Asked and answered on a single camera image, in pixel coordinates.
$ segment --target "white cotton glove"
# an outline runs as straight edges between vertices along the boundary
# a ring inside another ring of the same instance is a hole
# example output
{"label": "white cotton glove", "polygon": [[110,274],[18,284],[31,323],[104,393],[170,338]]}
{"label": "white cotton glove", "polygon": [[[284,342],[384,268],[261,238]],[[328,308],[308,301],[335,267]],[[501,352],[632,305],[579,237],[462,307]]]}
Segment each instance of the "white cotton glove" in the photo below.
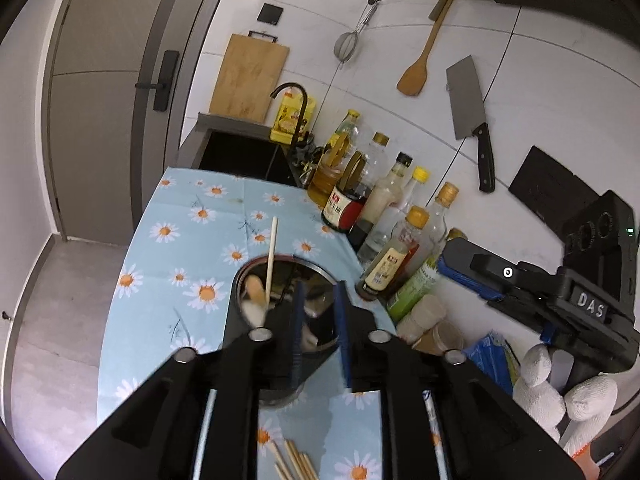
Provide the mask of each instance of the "white cotton glove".
{"label": "white cotton glove", "polygon": [[[618,398],[618,386],[609,377],[596,376],[578,384],[563,398],[547,381],[550,373],[551,357],[546,346],[529,349],[513,387],[513,400],[573,457],[604,428]],[[561,438],[556,426],[565,412],[571,422]]]}

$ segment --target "concrete floor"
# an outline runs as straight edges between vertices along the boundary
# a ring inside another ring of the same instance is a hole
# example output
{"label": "concrete floor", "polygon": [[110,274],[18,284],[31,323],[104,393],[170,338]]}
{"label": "concrete floor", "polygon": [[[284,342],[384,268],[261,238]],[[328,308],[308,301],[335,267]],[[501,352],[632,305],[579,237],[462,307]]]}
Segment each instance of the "concrete floor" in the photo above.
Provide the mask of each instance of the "concrete floor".
{"label": "concrete floor", "polygon": [[12,380],[18,446],[44,480],[95,429],[98,364],[127,248],[56,242],[27,304]]}

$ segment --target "wooden spatula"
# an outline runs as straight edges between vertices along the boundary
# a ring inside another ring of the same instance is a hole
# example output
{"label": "wooden spatula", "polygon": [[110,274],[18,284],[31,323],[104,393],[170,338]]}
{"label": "wooden spatula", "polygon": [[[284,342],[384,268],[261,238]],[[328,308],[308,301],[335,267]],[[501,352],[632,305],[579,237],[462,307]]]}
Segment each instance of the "wooden spatula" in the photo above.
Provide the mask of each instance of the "wooden spatula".
{"label": "wooden spatula", "polygon": [[431,27],[431,33],[429,34],[427,43],[424,45],[422,54],[420,54],[420,57],[414,64],[404,71],[400,81],[398,81],[396,88],[404,95],[418,95],[422,91],[422,87],[427,81],[427,58],[433,48],[433,43],[436,41],[436,36],[444,21],[444,17],[447,15],[447,11],[452,3],[453,0],[447,0],[438,19],[433,23],[433,27]]}

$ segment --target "green bottle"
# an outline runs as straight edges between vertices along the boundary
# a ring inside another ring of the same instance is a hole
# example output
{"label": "green bottle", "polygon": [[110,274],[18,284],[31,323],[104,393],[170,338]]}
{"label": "green bottle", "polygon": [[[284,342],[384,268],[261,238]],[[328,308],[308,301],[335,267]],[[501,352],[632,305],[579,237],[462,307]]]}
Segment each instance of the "green bottle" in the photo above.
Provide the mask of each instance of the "green bottle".
{"label": "green bottle", "polygon": [[[464,238],[465,240],[467,239],[466,235],[460,229],[453,228],[449,231],[447,240],[458,237]],[[389,317],[395,324],[398,324],[404,316],[411,312],[411,309],[416,303],[418,303],[418,301],[420,301],[420,298],[425,294],[428,294],[438,281],[439,275],[436,270],[436,265],[443,248],[444,244],[434,247],[431,254],[427,256],[425,262],[391,297],[391,300],[388,303],[389,306],[386,310],[388,311]]]}

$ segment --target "metal screw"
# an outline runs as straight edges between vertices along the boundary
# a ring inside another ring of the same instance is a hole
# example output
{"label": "metal screw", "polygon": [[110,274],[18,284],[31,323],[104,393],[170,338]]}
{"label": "metal screw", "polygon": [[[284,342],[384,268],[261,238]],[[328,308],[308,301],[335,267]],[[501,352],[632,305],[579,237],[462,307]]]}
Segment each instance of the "metal screw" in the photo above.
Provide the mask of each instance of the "metal screw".
{"label": "metal screw", "polygon": [[369,341],[372,343],[388,343],[391,341],[391,334],[386,330],[372,330],[369,332]]}
{"label": "metal screw", "polygon": [[461,365],[466,361],[466,355],[460,350],[449,350],[444,354],[444,360],[450,365]]}
{"label": "metal screw", "polygon": [[268,341],[272,335],[268,328],[254,328],[249,332],[249,338],[255,342]]}
{"label": "metal screw", "polygon": [[196,355],[198,355],[198,353],[193,348],[190,346],[183,346],[174,354],[174,359],[179,363],[188,363],[196,357]]}

